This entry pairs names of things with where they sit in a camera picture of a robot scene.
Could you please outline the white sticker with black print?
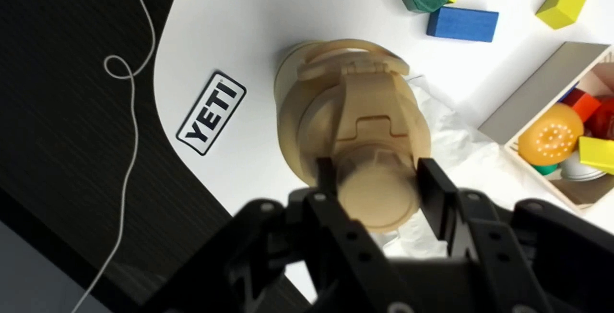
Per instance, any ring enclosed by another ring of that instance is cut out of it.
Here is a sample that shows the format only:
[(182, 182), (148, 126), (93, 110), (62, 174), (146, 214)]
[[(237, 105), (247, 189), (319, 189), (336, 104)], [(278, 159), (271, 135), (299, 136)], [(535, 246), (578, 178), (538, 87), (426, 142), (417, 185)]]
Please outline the white sticker with black print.
[(176, 139), (205, 156), (247, 95), (247, 88), (217, 70), (209, 77), (176, 132)]

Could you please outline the orange wooden block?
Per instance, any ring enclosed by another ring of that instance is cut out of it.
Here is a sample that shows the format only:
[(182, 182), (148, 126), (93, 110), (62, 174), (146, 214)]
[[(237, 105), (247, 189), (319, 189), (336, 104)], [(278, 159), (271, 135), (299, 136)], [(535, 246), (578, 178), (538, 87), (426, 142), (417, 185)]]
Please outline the orange wooden block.
[(581, 118), (582, 122), (586, 122), (596, 112), (602, 103), (592, 95), (579, 89), (573, 88), (559, 100), (559, 103), (563, 103), (571, 107)]

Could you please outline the orange toy bun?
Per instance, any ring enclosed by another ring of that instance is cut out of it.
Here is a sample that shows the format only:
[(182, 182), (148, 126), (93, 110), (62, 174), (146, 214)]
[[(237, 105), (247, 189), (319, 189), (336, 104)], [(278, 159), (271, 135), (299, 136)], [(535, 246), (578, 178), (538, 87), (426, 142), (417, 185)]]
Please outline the orange toy bun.
[(579, 114), (555, 103), (520, 135), (518, 154), (532, 166), (554, 166), (571, 156), (584, 133)]

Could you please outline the wooden toy box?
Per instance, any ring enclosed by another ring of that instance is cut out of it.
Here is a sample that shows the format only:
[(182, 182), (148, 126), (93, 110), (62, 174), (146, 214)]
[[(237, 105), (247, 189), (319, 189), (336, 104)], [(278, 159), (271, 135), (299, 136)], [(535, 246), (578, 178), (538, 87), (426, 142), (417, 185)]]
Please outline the wooden toy box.
[(614, 96), (614, 46), (565, 42), (484, 123), (480, 132), (500, 144), (527, 197), (552, 197), (581, 215), (614, 206), (614, 175), (591, 181), (542, 176), (518, 154), (518, 138), (568, 91), (579, 88), (600, 100)]

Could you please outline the red round toy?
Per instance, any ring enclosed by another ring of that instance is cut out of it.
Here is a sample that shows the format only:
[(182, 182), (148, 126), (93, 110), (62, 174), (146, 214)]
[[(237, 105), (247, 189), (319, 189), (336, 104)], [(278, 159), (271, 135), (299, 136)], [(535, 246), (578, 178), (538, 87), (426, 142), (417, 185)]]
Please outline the red round toy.
[(604, 96), (601, 105), (585, 123), (589, 136), (614, 140), (614, 96)]

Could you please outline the tan round bottle cap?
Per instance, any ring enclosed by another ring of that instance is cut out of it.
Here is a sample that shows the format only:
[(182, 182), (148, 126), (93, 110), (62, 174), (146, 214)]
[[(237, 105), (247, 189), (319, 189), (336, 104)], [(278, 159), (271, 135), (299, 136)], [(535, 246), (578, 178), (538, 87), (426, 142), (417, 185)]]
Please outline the tan round bottle cap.
[(336, 182), (341, 206), (369, 232), (396, 230), (420, 208), (416, 167), (394, 151), (351, 153), (338, 164)]

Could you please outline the blue rectangular wooden block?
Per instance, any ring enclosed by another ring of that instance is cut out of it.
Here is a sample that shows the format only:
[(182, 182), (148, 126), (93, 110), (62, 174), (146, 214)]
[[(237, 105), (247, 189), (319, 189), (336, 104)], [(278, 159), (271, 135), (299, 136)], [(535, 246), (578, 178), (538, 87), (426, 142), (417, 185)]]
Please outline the blue rectangular wooden block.
[(445, 6), (430, 14), (426, 35), (491, 43), (498, 19), (497, 12)]

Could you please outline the crumpled white paper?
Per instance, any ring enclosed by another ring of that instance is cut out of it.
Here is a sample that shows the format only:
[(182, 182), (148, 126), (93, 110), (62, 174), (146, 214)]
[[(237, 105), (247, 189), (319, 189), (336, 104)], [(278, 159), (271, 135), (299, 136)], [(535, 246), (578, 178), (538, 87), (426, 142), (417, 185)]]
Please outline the crumpled white paper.
[[(463, 120), (462, 116), (430, 94), (423, 75), (406, 79), (414, 92), (431, 131), (432, 158), (458, 187), (477, 189), (488, 195), (496, 192), (493, 182), (483, 178), (487, 164), (499, 147)], [(439, 241), (422, 210), (393, 232), (372, 234), (388, 258), (436, 258), (447, 255), (447, 243)]]

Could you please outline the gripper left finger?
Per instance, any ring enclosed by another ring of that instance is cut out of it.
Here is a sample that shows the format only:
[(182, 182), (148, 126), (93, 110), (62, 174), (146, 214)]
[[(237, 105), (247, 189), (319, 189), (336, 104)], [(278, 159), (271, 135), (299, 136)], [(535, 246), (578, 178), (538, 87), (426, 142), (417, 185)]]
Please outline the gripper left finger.
[(331, 160), (317, 167), (316, 187), (292, 192), (287, 206), (243, 206), (140, 313), (263, 313), (265, 297), (298, 261), (317, 293), (302, 313), (409, 313), (408, 287), (338, 202)]

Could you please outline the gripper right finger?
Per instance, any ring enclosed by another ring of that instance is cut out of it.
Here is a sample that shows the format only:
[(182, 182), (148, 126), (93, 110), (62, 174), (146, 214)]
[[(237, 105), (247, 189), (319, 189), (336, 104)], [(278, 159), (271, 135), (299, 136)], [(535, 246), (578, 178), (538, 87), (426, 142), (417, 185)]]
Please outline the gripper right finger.
[(417, 179), (448, 245), (447, 260), (419, 271), (420, 313), (614, 313), (614, 235), (538, 199), (500, 208), (432, 158)]

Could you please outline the white toy cup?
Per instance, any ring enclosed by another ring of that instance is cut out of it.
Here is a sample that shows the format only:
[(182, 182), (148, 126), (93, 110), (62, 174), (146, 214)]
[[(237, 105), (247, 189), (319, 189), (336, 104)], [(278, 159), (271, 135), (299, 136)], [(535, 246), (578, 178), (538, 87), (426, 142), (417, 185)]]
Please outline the white toy cup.
[(580, 162), (579, 151), (574, 151), (559, 166), (561, 178), (568, 181), (591, 181), (606, 175), (600, 169), (582, 164)]

